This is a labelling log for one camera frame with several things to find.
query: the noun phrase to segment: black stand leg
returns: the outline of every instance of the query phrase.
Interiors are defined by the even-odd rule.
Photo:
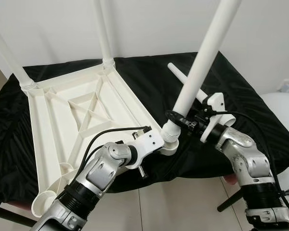
[[[26,225],[29,227],[32,227],[36,223],[35,220],[32,220],[30,218],[26,218],[26,217],[21,216],[19,214],[13,213],[13,212],[6,210],[4,208],[0,208],[0,218],[10,220],[10,221],[16,222],[18,224]]]
[[[231,205],[233,205],[235,202],[237,202],[239,199],[243,197],[243,193],[241,190],[237,191],[235,194],[233,194],[231,197],[229,197],[225,202],[223,202],[221,205],[217,207],[217,211],[222,212]]]

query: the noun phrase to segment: white wall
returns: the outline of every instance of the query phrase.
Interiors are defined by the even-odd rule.
[[[104,0],[114,56],[197,51],[217,0]],[[100,58],[88,0],[0,0],[0,33],[21,65]],[[244,0],[221,47],[259,92],[289,78],[289,0]],[[0,68],[11,73],[0,57]]]

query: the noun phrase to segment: black fabric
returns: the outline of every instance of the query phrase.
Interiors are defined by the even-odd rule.
[[[168,70],[173,62],[185,74],[196,53],[147,57],[116,58],[116,68],[153,118],[162,126],[164,112],[172,109],[182,88]],[[26,67],[35,81],[56,77],[97,65],[100,60],[83,60],[65,64]],[[223,92],[227,110],[246,113],[264,129],[273,152],[278,172],[289,166],[289,132],[268,109],[247,81],[219,53],[202,89],[210,94]],[[190,114],[199,109],[194,102]],[[250,121],[237,118],[233,126],[252,136],[257,144],[260,135]],[[175,177],[206,178],[232,173],[229,161],[211,145],[198,138],[180,137],[180,147],[173,156],[149,155],[143,162],[149,177],[143,180],[139,171],[130,170],[118,176],[110,192],[140,188]],[[26,96],[14,75],[0,91],[0,201],[31,203],[38,193],[34,148]]]

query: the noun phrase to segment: metal screw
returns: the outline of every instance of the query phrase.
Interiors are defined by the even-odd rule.
[[[139,169],[140,175],[143,179],[148,177],[148,174],[144,171],[144,169],[141,165],[138,166],[138,169]]]
[[[137,132],[133,132],[133,133],[132,133],[132,136],[133,136],[134,140],[139,137]]]

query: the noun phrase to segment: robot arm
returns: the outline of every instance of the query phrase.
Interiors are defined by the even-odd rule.
[[[31,231],[79,231],[87,217],[126,166],[137,168],[142,159],[163,147],[164,140],[150,130],[127,144],[106,143],[94,159],[65,187]]]
[[[221,124],[211,128],[199,117],[189,121],[174,111],[168,111],[166,115],[191,134],[202,137],[208,134],[205,141],[215,145],[229,159],[246,202],[246,218],[255,227],[253,230],[289,231],[289,209],[282,204],[269,160],[251,137]]]

